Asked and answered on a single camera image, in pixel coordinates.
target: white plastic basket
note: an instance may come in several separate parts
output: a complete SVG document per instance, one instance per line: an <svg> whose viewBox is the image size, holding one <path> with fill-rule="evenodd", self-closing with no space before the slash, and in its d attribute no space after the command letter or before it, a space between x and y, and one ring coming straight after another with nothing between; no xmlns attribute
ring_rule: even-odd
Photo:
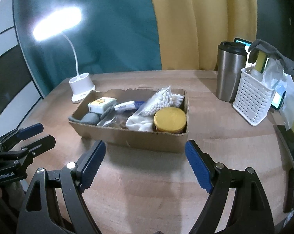
<svg viewBox="0 0 294 234"><path fill-rule="evenodd" d="M241 72L237 95L232 106L247 122L256 126L266 117L273 101L274 90L249 75L245 68Z"/></svg>

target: wooden table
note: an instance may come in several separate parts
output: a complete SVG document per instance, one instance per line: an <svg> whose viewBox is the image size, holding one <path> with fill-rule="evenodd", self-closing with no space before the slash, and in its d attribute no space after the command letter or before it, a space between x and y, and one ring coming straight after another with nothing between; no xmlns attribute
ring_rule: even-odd
<svg viewBox="0 0 294 234"><path fill-rule="evenodd" d="M215 162L228 168L255 168L265 189L274 223L281 221L290 161L268 114L258 126L249 125L231 106L215 96L215 71L146 71L93 75L98 91L171 85L189 93L189 138ZM56 138L54 149L35 158L35 170L62 168L76 161L92 141L81 139L68 123L77 108L71 103L68 79L58 85L26 119L22 127L41 122ZM61 191L60 208L64 209ZM225 227L234 196L229 197L218 230ZM188 233L208 194L201 189L184 154L151 152L108 145L107 154L83 198L101 231L106 233Z"/></svg>

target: cardboard box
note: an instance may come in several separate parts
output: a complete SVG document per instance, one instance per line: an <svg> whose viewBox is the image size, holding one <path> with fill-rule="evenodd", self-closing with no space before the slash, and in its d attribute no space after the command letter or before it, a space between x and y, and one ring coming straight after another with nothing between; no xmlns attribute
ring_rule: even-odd
<svg viewBox="0 0 294 234"><path fill-rule="evenodd" d="M118 103L126 101L146 101L156 93L157 90L139 88L128 90L109 90L107 92L91 91L80 103L72 117L80 120L87 112L87 104L100 97L113 97ZM164 132L139 132L125 129L104 128L95 125L85 125L69 121L75 131L82 137L103 140L109 144L126 146L138 149L148 149L152 151L178 152L185 151L185 143L188 137L188 98L187 93L181 89L171 89L172 93L185 95L181 108L187 116L187 124L182 134L172 134Z"/></svg>

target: bolt head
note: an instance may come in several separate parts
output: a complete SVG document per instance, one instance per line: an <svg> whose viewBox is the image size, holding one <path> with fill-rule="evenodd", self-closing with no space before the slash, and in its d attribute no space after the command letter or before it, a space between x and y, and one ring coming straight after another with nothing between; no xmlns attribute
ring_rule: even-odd
<svg viewBox="0 0 294 234"><path fill-rule="evenodd" d="M73 169L76 167L76 163L75 162L70 162L70 163L67 163L67 168L68 169Z"/></svg>
<svg viewBox="0 0 294 234"><path fill-rule="evenodd" d="M38 168L36 172L37 172L37 173L41 173L41 172L43 172L43 171L44 171L44 168Z"/></svg>
<svg viewBox="0 0 294 234"><path fill-rule="evenodd" d="M216 167L217 169L223 169L223 168L224 168L224 165L223 165L222 163L216 163L216 164L215 164L215 167Z"/></svg>
<svg viewBox="0 0 294 234"><path fill-rule="evenodd" d="M251 174L253 174L255 172L252 167L248 167L246 170L248 173L251 173Z"/></svg>

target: desk lamp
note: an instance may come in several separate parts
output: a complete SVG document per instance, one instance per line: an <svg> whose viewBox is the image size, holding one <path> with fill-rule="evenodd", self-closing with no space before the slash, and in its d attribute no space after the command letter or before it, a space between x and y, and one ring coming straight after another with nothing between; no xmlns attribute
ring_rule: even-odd
<svg viewBox="0 0 294 234"><path fill-rule="evenodd" d="M74 46L63 33L64 30L77 25L81 19L82 16L79 8L68 7L53 12L40 21L33 30L33 35L37 41L46 40L49 37L62 34L71 45L75 57L76 76L70 79L69 84L73 92L71 101L75 104L81 102L90 91L95 89L95 85L90 79L89 73L79 74L78 58Z"/></svg>

